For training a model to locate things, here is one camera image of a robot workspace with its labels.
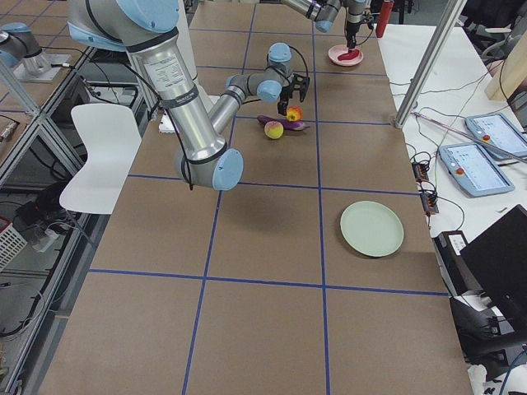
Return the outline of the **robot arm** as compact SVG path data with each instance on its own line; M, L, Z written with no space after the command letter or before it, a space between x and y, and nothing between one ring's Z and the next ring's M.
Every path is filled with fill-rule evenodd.
M239 151L222 131L252 96L277 103L283 114L293 91L304 98L308 75L291 68L293 48L273 44L263 72L233 76L208 108L177 44L176 1L71 1L68 28L78 42L128 55L131 69L166 111L180 141L175 168L189 186L226 191L244 171Z
M348 52L357 47L357 33L362 25L373 29L374 17L370 12L370 1L364 0L283 0L281 4L305 16L315 23L317 30L326 33L332 28L339 11L346 10L344 34Z

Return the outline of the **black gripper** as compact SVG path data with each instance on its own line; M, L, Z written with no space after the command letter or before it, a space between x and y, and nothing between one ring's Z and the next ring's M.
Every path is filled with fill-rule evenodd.
M362 20L363 12L347 11L345 35L349 51L353 51L357 46L357 33L360 30Z
M310 77L308 75L304 76L295 72L292 73L288 85L283 88L283 98L280 98L277 102L277 112L283 116L287 115L289 100L293 97L295 92L299 94L299 101L303 103L307 96L309 87Z

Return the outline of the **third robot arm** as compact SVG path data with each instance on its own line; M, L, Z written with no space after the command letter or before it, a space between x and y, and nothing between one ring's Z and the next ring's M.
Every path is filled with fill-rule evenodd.
M1 61L20 81L51 82L70 55L46 53L28 25L12 22L1 26Z

